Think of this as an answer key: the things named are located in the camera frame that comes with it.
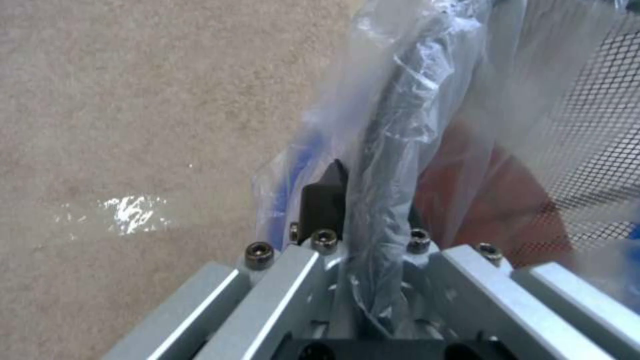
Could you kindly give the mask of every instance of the plastic bag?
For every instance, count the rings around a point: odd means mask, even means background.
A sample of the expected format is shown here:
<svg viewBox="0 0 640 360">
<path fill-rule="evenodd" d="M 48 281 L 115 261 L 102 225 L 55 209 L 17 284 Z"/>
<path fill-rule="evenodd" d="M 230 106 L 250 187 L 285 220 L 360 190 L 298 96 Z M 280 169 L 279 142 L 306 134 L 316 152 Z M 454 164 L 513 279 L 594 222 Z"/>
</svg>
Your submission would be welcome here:
<svg viewBox="0 0 640 360">
<path fill-rule="evenodd" d="M 515 154 L 536 148 L 532 135 L 615 20 L 599 1 L 368 1 L 303 129 L 254 179 L 257 236 L 282 247 L 302 186 L 341 159 L 347 278 L 366 318 L 394 336 L 412 204 L 441 247 L 482 240 L 469 225 L 478 198 L 502 191 L 492 179 L 534 180 Z M 485 235 L 517 251 L 504 233 Z"/>
</svg>

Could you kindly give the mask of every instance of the black mesh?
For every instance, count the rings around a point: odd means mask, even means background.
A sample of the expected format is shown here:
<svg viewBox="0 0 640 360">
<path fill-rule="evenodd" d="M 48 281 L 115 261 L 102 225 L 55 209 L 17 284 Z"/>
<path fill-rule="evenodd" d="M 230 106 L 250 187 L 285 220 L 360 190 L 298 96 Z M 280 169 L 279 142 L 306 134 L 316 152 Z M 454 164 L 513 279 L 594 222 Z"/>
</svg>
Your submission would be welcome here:
<svg viewBox="0 0 640 360">
<path fill-rule="evenodd" d="M 538 158 L 559 168 L 541 183 L 577 250 L 628 237 L 640 211 L 639 90 L 640 18 L 629 15 L 549 115 L 558 144 Z M 541 211 L 536 221 L 549 216 Z"/>
</svg>

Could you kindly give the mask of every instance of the bolt head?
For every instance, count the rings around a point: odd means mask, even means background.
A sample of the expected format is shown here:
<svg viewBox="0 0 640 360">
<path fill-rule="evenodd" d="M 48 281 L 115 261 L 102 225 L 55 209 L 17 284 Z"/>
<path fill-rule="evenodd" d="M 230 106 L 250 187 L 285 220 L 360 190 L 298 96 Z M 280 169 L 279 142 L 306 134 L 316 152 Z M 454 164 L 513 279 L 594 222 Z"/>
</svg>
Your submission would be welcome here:
<svg viewBox="0 0 640 360">
<path fill-rule="evenodd" d="M 338 245 L 338 236 L 330 229 L 320 229 L 311 234 L 311 247 L 321 255 L 332 254 Z"/>
<path fill-rule="evenodd" d="M 264 270 L 273 263 L 273 247 L 266 242 L 258 241 L 244 250 L 244 263 L 252 270 Z"/>
</svg>

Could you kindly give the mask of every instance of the gray metal frame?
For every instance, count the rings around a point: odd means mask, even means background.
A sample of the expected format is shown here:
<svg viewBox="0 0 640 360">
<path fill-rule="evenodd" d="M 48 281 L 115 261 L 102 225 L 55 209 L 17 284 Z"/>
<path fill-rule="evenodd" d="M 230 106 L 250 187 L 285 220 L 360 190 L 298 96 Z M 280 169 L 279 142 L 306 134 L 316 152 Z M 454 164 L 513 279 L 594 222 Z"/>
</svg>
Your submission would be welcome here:
<svg viewBox="0 0 640 360">
<path fill-rule="evenodd" d="M 245 274 L 208 263 L 120 340 L 104 359 L 184 359 L 193 355 L 249 289 Z"/>
</svg>

